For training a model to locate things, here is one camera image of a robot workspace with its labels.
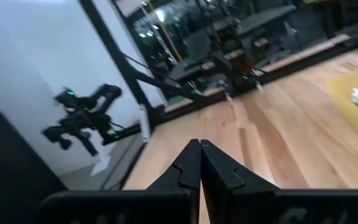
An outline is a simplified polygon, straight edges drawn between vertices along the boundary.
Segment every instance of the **yellow tray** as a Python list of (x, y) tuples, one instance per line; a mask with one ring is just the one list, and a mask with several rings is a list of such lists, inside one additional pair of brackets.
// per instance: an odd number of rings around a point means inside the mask
[(358, 71), (329, 80), (328, 87), (339, 112), (358, 132), (358, 107), (351, 101), (353, 88), (358, 88)]

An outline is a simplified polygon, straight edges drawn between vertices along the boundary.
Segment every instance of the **yellow box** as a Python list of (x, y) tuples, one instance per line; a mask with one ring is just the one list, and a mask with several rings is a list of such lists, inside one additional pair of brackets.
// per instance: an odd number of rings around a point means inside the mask
[(339, 112), (358, 132), (358, 107), (351, 101), (353, 88), (358, 88), (358, 71), (329, 80), (328, 87)]

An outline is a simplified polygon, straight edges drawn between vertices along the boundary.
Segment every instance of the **white wall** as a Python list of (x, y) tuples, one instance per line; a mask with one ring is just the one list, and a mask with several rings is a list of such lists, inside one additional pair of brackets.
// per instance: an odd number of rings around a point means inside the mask
[[(104, 10), (110, 28), (120, 31), (114, 38), (122, 51), (142, 59), (133, 42), (122, 41), (124, 27), (115, 23), (115, 12)], [(52, 96), (63, 86), (88, 95), (102, 83), (122, 88), (109, 114), (130, 126), (139, 117), (137, 103), (76, 0), (0, 0), (0, 110), (57, 175), (95, 158), (76, 140), (63, 151), (41, 135), (64, 115)], [(142, 88), (154, 106), (163, 103), (156, 88)], [(92, 141), (101, 153), (111, 148), (100, 146), (96, 134)]]

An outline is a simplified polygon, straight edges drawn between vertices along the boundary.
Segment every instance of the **wooden floor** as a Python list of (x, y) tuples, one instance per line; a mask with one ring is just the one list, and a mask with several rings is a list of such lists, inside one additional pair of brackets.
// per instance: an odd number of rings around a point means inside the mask
[[(327, 88), (355, 70), (358, 50), (158, 126), (125, 189), (147, 188), (193, 138), (284, 189), (358, 188), (358, 134)], [(203, 194), (200, 203), (200, 223), (208, 223)]]

